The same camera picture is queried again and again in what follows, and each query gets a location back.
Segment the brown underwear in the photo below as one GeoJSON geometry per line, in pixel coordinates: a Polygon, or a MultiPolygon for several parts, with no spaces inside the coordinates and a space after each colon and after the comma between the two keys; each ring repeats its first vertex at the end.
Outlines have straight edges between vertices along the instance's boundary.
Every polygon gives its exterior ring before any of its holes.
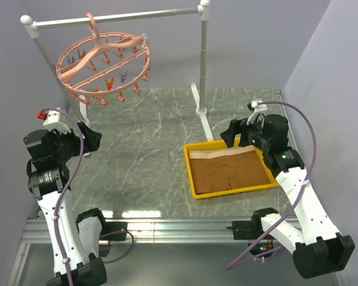
{"type": "Polygon", "coordinates": [[[189,165],[197,195],[220,194],[271,183],[253,146],[190,151],[189,165]]]}

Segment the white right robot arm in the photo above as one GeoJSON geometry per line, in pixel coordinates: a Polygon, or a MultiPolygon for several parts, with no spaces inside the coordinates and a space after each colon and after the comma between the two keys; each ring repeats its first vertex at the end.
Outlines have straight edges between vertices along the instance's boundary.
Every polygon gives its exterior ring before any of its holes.
{"type": "Polygon", "coordinates": [[[291,254],[298,273],[305,279],[345,269],[355,248],[349,235],[343,235],[322,207],[310,181],[308,169],[298,152],[288,145],[288,120],[278,114],[249,122],[230,122],[221,133],[226,146],[257,147],[265,166],[271,171],[292,204],[300,229],[293,227],[274,208],[260,209],[251,217],[251,231],[256,242],[271,236],[291,254]]]}

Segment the pink round clip hanger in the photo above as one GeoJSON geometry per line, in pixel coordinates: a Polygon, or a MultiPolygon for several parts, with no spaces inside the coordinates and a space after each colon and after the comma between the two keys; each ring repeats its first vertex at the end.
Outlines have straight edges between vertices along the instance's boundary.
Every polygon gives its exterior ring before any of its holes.
{"type": "Polygon", "coordinates": [[[68,94],[75,100],[90,105],[98,101],[108,106],[108,97],[125,101],[125,91],[140,93],[139,81],[145,70],[150,70],[149,46],[141,35],[104,32],[98,29],[94,17],[88,13],[91,36],[79,40],[60,56],[56,74],[68,94]],[[121,73],[129,71],[121,83],[121,73]],[[115,78],[111,91],[107,90],[105,75],[115,78]]]}

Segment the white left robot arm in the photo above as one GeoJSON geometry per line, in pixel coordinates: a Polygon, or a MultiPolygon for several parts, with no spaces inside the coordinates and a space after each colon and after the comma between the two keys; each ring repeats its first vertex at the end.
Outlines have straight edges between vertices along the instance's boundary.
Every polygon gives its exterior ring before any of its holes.
{"type": "Polygon", "coordinates": [[[73,217],[70,183],[73,175],[66,163],[81,157],[88,143],[99,148],[101,134],[77,125],[79,134],[65,123],[44,122],[44,128],[23,139],[31,156],[27,162],[28,189],[47,222],[54,254],[54,277],[47,285],[103,285],[107,273],[99,255],[100,239],[109,229],[98,208],[73,217]]]}

